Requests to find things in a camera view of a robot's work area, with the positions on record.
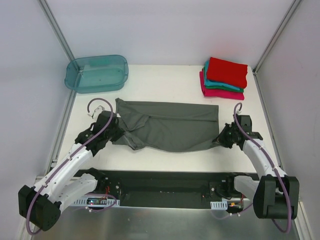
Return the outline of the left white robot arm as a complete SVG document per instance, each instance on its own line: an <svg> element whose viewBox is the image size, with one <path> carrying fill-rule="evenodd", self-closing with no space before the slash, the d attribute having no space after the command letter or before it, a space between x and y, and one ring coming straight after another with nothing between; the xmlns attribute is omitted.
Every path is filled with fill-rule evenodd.
<svg viewBox="0 0 320 240"><path fill-rule="evenodd" d="M77 199L88 193L104 194L103 200L112 200L106 175L95 168L86 170L80 178L70 182L81 166L91 160L108 141L119 135L119 121L113 111L102 111L90 127L81 132L64 160L33 186L24 185L18 191L19 214L26 219L26 230L34 236L31 225L47 231L58 221L62 212Z"/></svg>

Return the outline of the grey t shirt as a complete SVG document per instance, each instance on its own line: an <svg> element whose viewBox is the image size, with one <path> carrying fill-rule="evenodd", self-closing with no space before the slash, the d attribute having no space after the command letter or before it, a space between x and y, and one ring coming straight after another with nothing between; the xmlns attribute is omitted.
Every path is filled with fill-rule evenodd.
<svg viewBox="0 0 320 240"><path fill-rule="evenodd" d="M115 100L122 136L113 142L137 151L153 148L170 153L217 147L219 106L178 102Z"/></svg>

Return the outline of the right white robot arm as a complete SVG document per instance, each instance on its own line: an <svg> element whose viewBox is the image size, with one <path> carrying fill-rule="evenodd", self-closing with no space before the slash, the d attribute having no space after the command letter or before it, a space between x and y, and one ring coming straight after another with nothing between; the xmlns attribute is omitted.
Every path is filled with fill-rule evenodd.
<svg viewBox="0 0 320 240"><path fill-rule="evenodd" d="M235 115L234 122L225 124L214 143L225 148L239 146L258 175L258 180L239 175L227 182L228 196L244 194L252 201L259 219L294 220L297 217L300 183L295 176L289 176L275 165L260 133L252 131L249 115Z"/></svg>

